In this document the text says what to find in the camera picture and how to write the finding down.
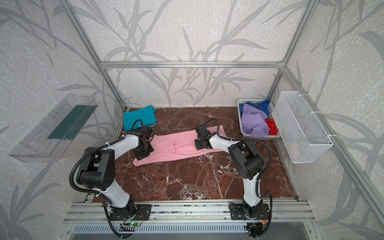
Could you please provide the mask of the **pink t-shirt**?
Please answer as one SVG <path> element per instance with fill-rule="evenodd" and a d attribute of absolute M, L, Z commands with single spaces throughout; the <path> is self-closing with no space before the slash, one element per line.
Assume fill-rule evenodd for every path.
<path fill-rule="evenodd" d="M 215 149 L 197 150 L 195 146 L 195 140 L 197 138 L 198 136 L 195 130 L 164 136 L 155 135 L 151 141 L 154 151 L 144 159 L 134 159 L 134 165 L 138 167 L 146 164 L 184 160 L 209 153 L 220 152 L 220 150 Z"/>

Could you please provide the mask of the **purple t-shirt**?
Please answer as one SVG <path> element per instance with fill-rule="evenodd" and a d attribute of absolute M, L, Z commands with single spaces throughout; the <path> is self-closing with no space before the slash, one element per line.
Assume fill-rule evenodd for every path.
<path fill-rule="evenodd" d="M 261 110 L 245 104 L 241 116 L 243 132 L 252 137 L 265 137 L 269 134 L 269 128 L 265 122 L 269 117 Z"/>

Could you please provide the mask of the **white plastic laundry basket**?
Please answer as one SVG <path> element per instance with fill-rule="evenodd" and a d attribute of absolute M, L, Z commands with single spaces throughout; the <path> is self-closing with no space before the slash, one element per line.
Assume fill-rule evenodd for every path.
<path fill-rule="evenodd" d="M 274 106 L 271 101 L 238 99 L 237 107 L 241 133 L 245 138 L 272 140 L 281 136 L 272 116 Z"/>

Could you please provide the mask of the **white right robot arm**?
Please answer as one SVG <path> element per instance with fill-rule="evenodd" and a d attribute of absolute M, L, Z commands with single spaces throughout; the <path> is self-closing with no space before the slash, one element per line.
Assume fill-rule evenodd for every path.
<path fill-rule="evenodd" d="M 195 130 L 197 133 L 195 147 L 198 151 L 213 149 L 230 154 L 235 169 L 243 178 L 242 214 L 244 218 L 255 220 L 262 215 L 264 221 L 268 221 L 272 215 L 272 204 L 264 203 L 260 184 L 261 177 L 268 168 L 264 167 L 264 159 L 255 146 L 255 143 L 261 143 L 261 141 L 225 137 L 220 134 L 220 127 L 217 127 L 215 132 L 211 132 L 206 125 L 199 125 Z"/>

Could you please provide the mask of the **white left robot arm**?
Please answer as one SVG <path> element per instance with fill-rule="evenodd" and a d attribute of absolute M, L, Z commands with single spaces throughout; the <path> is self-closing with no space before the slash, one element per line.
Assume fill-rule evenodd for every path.
<path fill-rule="evenodd" d="M 149 220 L 152 206 L 136 205 L 134 197 L 117 183 L 115 161 L 129 151 L 133 151 L 138 160 L 148 157 L 154 151 L 151 145 L 153 137 L 152 128 L 143 126 L 125 132 L 111 143 L 87 148 L 70 172 L 71 187 L 101 197 L 111 221 Z"/>

